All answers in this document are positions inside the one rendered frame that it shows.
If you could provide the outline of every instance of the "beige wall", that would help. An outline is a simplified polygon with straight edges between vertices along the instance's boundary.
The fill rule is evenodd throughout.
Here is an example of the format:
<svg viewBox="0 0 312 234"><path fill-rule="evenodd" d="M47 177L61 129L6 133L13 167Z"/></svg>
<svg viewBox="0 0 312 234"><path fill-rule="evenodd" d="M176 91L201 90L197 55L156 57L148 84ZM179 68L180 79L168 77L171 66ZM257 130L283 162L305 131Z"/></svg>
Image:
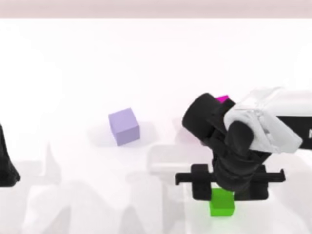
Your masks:
<svg viewBox="0 0 312 234"><path fill-rule="evenodd" d="M0 17L312 17L312 0L0 0Z"/></svg>

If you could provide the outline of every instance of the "lavender block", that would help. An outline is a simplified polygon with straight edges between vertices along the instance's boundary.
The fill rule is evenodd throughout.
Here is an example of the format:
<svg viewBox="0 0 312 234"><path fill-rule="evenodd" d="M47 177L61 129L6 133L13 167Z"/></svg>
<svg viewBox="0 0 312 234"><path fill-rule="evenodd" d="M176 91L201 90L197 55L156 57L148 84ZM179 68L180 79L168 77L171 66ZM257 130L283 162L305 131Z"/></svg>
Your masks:
<svg viewBox="0 0 312 234"><path fill-rule="evenodd" d="M140 139L140 126L131 108L108 115L118 146Z"/></svg>

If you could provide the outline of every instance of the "magenta block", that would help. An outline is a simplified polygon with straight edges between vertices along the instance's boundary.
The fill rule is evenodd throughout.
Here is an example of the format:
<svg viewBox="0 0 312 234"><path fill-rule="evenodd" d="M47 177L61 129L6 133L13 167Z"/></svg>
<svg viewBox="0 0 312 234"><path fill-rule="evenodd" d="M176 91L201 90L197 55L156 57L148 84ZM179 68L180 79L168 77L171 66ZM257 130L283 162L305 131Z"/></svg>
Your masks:
<svg viewBox="0 0 312 234"><path fill-rule="evenodd" d="M140 126L131 108L108 115L118 146L140 139Z"/></svg>
<svg viewBox="0 0 312 234"><path fill-rule="evenodd" d="M216 98L219 102L224 103L227 99L229 99L228 95L220 96Z"/></svg>

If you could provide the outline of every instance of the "green cube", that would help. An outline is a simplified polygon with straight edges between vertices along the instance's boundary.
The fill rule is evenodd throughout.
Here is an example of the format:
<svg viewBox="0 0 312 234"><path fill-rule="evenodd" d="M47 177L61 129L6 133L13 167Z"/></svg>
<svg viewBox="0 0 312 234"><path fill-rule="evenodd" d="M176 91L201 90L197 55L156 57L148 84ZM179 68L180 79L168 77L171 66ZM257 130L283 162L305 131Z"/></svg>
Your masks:
<svg viewBox="0 0 312 234"><path fill-rule="evenodd" d="M235 210L234 194L224 189L212 189L210 216L230 217Z"/></svg>

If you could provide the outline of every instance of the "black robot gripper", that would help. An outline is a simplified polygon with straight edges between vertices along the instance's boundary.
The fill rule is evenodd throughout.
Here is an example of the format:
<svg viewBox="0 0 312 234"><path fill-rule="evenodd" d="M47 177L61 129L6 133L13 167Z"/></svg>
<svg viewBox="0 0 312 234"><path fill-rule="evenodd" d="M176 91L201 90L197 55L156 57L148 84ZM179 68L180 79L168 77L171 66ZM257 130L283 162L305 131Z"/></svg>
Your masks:
<svg viewBox="0 0 312 234"><path fill-rule="evenodd" d="M252 130L236 121L226 130L224 115L235 103L220 103L208 93L198 97L186 111L182 125L213 152L212 168L194 164L190 173L176 174L176 184L192 184L193 198L211 199L211 183L235 193L236 200L265 200L270 182L284 182L284 171L267 173L263 165L271 153L250 150Z"/></svg>
<svg viewBox="0 0 312 234"><path fill-rule="evenodd" d="M20 181L20 175L12 164L0 125L0 187L13 187Z"/></svg>

